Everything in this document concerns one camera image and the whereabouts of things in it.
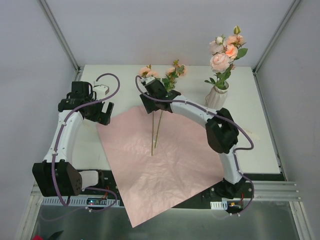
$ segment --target metal frame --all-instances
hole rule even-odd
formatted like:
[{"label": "metal frame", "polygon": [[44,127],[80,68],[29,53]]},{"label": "metal frame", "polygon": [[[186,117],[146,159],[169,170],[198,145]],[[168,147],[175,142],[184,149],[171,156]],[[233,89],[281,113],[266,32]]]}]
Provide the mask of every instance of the metal frame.
[{"label": "metal frame", "polygon": [[55,33],[56,38],[58,39],[58,41],[61,44],[61,47],[63,48],[65,54],[67,55],[67,57],[69,58],[69,61],[71,62],[73,68],[76,70],[76,72],[79,72],[79,64],[77,63],[77,60],[75,59],[75,56],[73,55],[48,3],[46,0],[37,0],[40,7],[42,8],[44,15],[46,16],[48,22],[50,23],[52,30]]},{"label": "metal frame", "polygon": [[290,202],[293,219],[301,240],[315,240],[303,202]]},{"label": "metal frame", "polygon": [[290,7],[288,8],[288,10],[286,11],[283,19],[281,20],[279,26],[276,28],[273,36],[271,37],[269,43],[267,44],[266,48],[263,51],[263,54],[261,55],[261,57],[259,58],[256,67],[253,69],[254,74],[256,75],[257,72],[259,71],[259,69],[261,68],[262,64],[264,63],[266,57],[268,56],[268,54],[270,53],[270,50],[273,48],[273,46],[275,45],[277,39],[279,38],[279,36],[281,35],[281,33],[283,32],[283,30],[285,29],[285,27],[287,26],[289,20],[291,19],[291,17],[293,16],[293,14],[296,12],[296,10],[298,9],[298,6],[300,5],[300,3],[303,0],[293,0]]},{"label": "metal frame", "polygon": [[[75,81],[80,81],[83,67],[80,67],[47,3],[46,0],[37,0],[39,5],[41,6],[47,20],[49,21],[57,39],[59,40],[61,47],[65,51],[69,61],[71,62],[73,68],[76,70],[76,77]],[[255,83],[257,86],[257,91],[260,96],[262,109],[265,115],[265,119],[267,122],[267,126],[270,132],[272,144],[275,150],[275,153],[278,157],[279,167],[281,169],[281,161],[280,156],[278,152],[277,145],[275,143],[273,131],[270,125],[268,112],[266,109],[265,101],[261,92],[261,89],[259,87],[259,81],[257,79],[257,72],[260,70],[261,66],[263,65],[264,61],[266,60],[268,54],[270,53],[271,49],[275,45],[277,39],[287,26],[289,20],[293,16],[294,12],[298,9],[300,3],[302,0],[293,0],[290,7],[288,8],[287,12],[285,13],[283,19],[281,20],[279,26],[275,30],[272,38],[270,39],[268,45],[266,46],[263,54],[261,55],[259,61],[257,62],[256,67],[253,70],[253,76],[255,79]],[[290,203],[290,207],[292,210],[293,218],[295,221],[295,225],[299,234],[299,237],[301,240],[313,240],[315,239],[310,224],[307,219],[307,215],[305,212],[305,208],[302,202],[302,197],[297,189],[297,184],[295,182],[289,182],[289,181],[254,181],[254,200],[255,201],[286,201]],[[77,198],[83,198],[85,196],[76,196],[74,199]],[[41,206],[41,203],[43,202],[43,196],[40,192],[40,189],[37,184],[33,186],[29,202],[27,205],[26,212],[23,216],[23,222],[22,225],[18,231],[17,239],[21,240],[29,240],[32,236],[37,216],[39,213],[39,209]]]}]

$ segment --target cable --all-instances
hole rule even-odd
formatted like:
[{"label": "cable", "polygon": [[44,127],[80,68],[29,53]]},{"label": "cable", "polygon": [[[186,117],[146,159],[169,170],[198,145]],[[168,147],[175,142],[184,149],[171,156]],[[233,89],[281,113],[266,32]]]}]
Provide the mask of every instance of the cable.
[{"label": "cable", "polygon": [[[117,86],[116,90],[114,91],[114,93],[112,93],[110,96],[107,96],[107,97],[105,97],[103,99],[100,99],[100,100],[97,100],[97,101],[88,102],[88,103],[82,104],[80,106],[77,106],[75,109],[70,111],[69,114],[65,117],[65,119],[64,119],[65,123],[70,118],[70,116],[74,112],[78,111],[79,109],[81,109],[83,107],[86,107],[86,106],[93,105],[93,104],[101,103],[103,101],[106,101],[106,100],[112,98],[114,95],[116,95],[116,93],[120,89],[120,80],[116,75],[114,75],[113,73],[104,73],[104,74],[100,75],[95,81],[97,82],[100,78],[102,78],[104,76],[108,76],[108,75],[113,76],[117,80],[118,86]],[[56,141],[55,141],[54,148],[53,148],[53,154],[52,154],[51,175],[52,175],[52,181],[53,181],[53,185],[54,185],[54,189],[55,189],[56,195],[58,196],[58,198],[59,198],[60,202],[62,203],[62,205],[64,207],[67,207],[69,205],[69,203],[70,203],[70,198],[68,198],[67,203],[65,203],[65,201],[63,200],[63,198],[61,196],[61,193],[60,193],[60,190],[59,190],[59,187],[58,187],[58,183],[57,183],[56,173],[55,173],[55,162],[56,162],[56,155],[57,155],[58,145],[59,145],[59,141],[60,141],[60,138],[61,138],[61,135],[62,135],[62,132],[63,132],[65,126],[66,126],[65,124],[61,125],[60,130],[58,132],[58,135],[56,137]],[[105,191],[106,189],[96,188],[96,190]]]},{"label": "cable", "polygon": [[103,197],[101,198],[101,200],[106,200],[106,199],[107,199],[107,196],[108,196],[108,192],[106,191],[105,194],[103,195]]},{"label": "cable", "polygon": [[184,101],[184,100],[163,100],[163,99],[157,99],[157,98],[154,98],[154,97],[151,97],[147,94],[145,94],[139,87],[139,84],[138,84],[138,78],[140,79],[143,79],[141,76],[137,75],[135,77],[135,86],[136,88],[138,89],[138,91],[144,95],[146,98],[150,99],[150,100],[153,100],[153,101],[156,101],[156,102],[160,102],[160,103],[183,103],[183,104],[189,104],[197,109],[200,109],[202,110],[203,112],[205,113],[208,113],[210,115],[213,115],[214,117],[217,117],[221,120],[224,120],[232,125],[234,125],[244,136],[245,138],[249,141],[250,143],[250,147],[237,147],[236,149],[233,150],[233,156],[234,156],[234,161],[235,161],[235,165],[236,165],[236,170],[238,171],[238,173],[247,181],[250,182],[250,184],[252,185],[252,196],[251,196],[251,199],[249,201],[249,203],[247,204],[247,206],[242,210],[244,211],[248,206],[250,206],[250,204],[252,203],[252,200],[254,199],[254,196],[255,196],[255,187],[254,187],[254,183],[251,181],[251,179],[249,179],[248,177],[246,177],[242,171],[240,170],[240,167],[239,167],[239,163],[238,163],[238,158],[237,158],[237,155],[236,155],[236,151],[239,151],[239,150],[252,150],[254,148],[254,142],[251,140],[251,138],[248,136],[248,134],[238,125],[236,124],[234,121],[226,118],[226,117],[223,117],[223,116],[220,116],[214,112],[211,112],[211,111],[207,111],[204,107],[202,107],[201,105],[198,105],[196,103],[193,103],[193,102],[190,102],[190,101]]},{"label": "cable", "polygon": [[[113,203],[110,204],[109,206],[106,206],[106,207],[104,207],[103,209],[99,209],[99,210],[90,209],[89,212],[93,212],[93,213],[103,212],[103,211],[105,211],[105,210],[110,209],[113,205],[115,205],[115,204],[117,203],[118,197],[117,197],[117,195],[116,195],[113,191],[111,191],[111,190],[101,189],[101,188],[96,188],[96,187],[87,187],[86,189],[88,189],[88,190],[96,190],[96,191],[105,191],[105,192],[107,192],[107,193],[111,193],[111,194],[114,195],[114,197],[115,197],[115,200],[114,200]],[[70,215],[70,214],[72,214],[72,213],[74,213],[74,212],[76,212],[76,211],[78,211],[78,210],[80,210],[80,209],[88,209],[88,207],[87,207],[87,206],[80,206],[80,207],[77,207],[77,208],[73,209],[72,211],[70,211],[70,212],[68,212],[68,213],[66,213],[66,214],[64,214],[64,215],[62,215],[62,216],[58,216],[58,217],[52,218],[52,219],[46,219],[46,218],[44,218],[44,216],[43,216],[43,214],[42,214],[42,211],[43,211],[43,208],[42,208],[41,211],[40,211],[39,216],[40,216],[40,218],[41,218],[43,221],[45,221],[45,222],[55,222],[55,221],[57,221],[57,220],[63,219],[64,217],[66,217],[66,216],[68,216],[68,215]]]}]

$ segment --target flower stem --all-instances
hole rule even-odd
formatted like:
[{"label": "flower stem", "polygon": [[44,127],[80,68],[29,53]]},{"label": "flower stem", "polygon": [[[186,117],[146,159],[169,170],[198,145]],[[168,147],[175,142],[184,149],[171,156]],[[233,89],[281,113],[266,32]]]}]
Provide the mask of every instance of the flower stem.
[{"label": "flower stem", "polygon": [[154,155],[154,127],[155,127],[155,112],[152,112],[152,143],[151,143],[151,156]]},{"label": "flower stem", "polygon": [[161,121],[161,117],[162,117],[162,113],[164,111],[161,110],[161,114],[160,114],[160,118],[159,118],[159,123],[158,123],[158,128],[156,130],[156,136],[155,136],[155,144],[154,144],[154,148],[157,147],[157,141],[158,141],[158,134],[159,134],[159,128],[160,128],[160,121]]}]

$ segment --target bouquet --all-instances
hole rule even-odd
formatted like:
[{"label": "bouquet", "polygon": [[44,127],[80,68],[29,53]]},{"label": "bouquet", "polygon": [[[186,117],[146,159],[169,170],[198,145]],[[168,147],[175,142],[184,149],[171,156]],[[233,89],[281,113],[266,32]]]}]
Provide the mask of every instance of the bouquet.
[{"label": "bouquet", "polygon": [[[175,89],[176,83],[177,83],[177,78],[180,76],[185,76],[187,74],[187,68],[183,64],[179,64],[179,60],[173,61],[172,67],[170,67],[166,72],[165,72],[165,77],[164,78],[159,78],[159,74],[156,71],[153,71],[151,65],[145,66],[140,69],[139,75],[142,78],[149,78],[149,77],[154,77],[161,81],[166,89],[167,92],[170,92],[171,90]],[[157,141],[158,141],[158,135],[159,135],[159,128],[160,128],[160,122],[161,122],[161,117],[162,117],[163,111],[161,110],[159,122],[158,122],[158,127],[156,130],[156,137],[155,137],[155,143],[154,143],[154,125],[155,125],[155,117],[154,117],[154,112],[152,112],[152,144],[151,144],[151,156],[154,154],[154,148],[157,147]]]},{"label": "bouquet", "polygon": [[235,60],[244,57],[248,51],[248,48],[243,48],[246,41],[240,35],[240,27],[235,26],[233,33],[227,39],[224,35],[218,36],[209,44],[212,54],[210,66],[216,79],[210,77],[210,80],[205,80],[205,82],[221,90],[227,89],[225,81],[231,76],[231,70],[235,68]]}]

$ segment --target white connector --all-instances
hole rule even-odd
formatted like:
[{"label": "white connector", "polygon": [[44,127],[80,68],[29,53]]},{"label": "white connector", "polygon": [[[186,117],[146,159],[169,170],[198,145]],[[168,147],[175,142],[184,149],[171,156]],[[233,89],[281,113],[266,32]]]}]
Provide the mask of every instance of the white connector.
[{"label": "white connector", "polygon": [[98,81],[94,82],[93,91],[96,92],[96,99],[104,99],[109,93],[109,87],[107,85],[99,84]]},{"label": "white connector", "polygon": [[227,210],[228,209],[228,203],[227,201],[211,201],[210,207],[212,210]]}]

